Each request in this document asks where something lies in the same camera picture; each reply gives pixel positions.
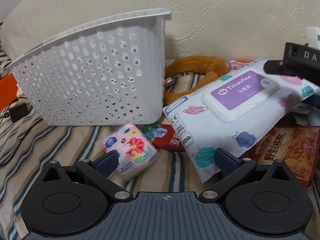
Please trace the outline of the orange white box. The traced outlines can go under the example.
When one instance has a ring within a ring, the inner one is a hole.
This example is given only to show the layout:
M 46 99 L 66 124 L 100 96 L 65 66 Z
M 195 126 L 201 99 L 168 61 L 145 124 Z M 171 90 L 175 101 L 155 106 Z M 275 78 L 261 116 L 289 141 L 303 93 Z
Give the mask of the orange white box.
M 0 80 L 0 108 L 3 109 L 17 98 L 17 82 L 12 74 Z

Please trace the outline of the pink floral tissue pack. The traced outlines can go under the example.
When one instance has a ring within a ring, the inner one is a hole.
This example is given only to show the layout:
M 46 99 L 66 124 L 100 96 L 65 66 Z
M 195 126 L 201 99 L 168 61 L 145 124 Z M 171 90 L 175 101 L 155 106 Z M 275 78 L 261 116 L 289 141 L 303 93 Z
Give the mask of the pink floral tissue pack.
M 157 150 L 145 135 L 133 124 L 118 128 L 102 140 L 105 152 L 115 150 L 118 155 L 117 172 L 130 181 L 157 160 Z

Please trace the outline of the red walnut snack bag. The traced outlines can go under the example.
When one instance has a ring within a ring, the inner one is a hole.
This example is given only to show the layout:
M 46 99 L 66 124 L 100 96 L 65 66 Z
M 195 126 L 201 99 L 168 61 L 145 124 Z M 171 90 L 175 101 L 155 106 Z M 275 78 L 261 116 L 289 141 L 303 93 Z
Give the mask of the red walnut snack bag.
M 319 154 L 318 126 L 275 126 L 242 157 L 270 165 L 285 161 L 303 187 L 313 180 Z

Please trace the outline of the wet wipes pack purple lid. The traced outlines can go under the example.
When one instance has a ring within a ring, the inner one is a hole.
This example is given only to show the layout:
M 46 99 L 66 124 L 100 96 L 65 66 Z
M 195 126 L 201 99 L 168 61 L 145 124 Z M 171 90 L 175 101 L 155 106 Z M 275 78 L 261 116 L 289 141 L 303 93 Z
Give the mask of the wet wipes pack purple lid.
M 217 148 L 243 155 L 291 108 L 319 93 L 307 80 L 266 74 L 265 63 L 247 63 L 164 107 L 202 183 L 219 171 Z

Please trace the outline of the large cream embossed cushion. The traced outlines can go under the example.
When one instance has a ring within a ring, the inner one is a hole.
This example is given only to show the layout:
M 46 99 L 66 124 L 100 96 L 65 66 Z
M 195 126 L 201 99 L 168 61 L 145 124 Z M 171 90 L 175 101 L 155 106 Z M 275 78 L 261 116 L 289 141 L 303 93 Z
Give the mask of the large cream embossed cushion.
M 123 12 L 168 8 L 167 59 L 217 55 L 225 60 L 279 59 L 286 42 L 307 42 L 319 26 L 319 0 L 22 0 L 4 20 L 1 42 L 16 59 L 77 25 Z

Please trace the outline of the white perforated plastic basket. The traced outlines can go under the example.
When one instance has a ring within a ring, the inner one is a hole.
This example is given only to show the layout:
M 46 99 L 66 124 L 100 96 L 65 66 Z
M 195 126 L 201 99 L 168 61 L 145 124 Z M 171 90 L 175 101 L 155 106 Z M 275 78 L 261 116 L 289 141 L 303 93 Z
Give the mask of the white perforated plastic basket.
M 9 64 L 50 126 L 151 124 L 162 115 L 167 8 L 104 17 L 63 31 Z

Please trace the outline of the black power adapter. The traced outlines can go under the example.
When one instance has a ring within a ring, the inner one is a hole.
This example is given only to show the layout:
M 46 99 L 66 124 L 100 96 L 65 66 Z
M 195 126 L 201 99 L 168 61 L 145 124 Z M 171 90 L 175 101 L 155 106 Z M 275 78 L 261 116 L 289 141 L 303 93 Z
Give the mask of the black power adapter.
M 27 103 L 23 102 L 9 108 L 9 116 L 12 123 L 21 120 L 29 114 Z

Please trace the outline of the white printed plastic package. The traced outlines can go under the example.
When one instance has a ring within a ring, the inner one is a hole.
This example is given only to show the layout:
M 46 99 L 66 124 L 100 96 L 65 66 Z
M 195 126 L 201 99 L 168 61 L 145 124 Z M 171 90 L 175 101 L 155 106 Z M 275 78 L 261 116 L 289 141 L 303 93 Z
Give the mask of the white printed plastic package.
M 320 28 L 306 27 L 306 34 L 309 46 L 320 50 Z

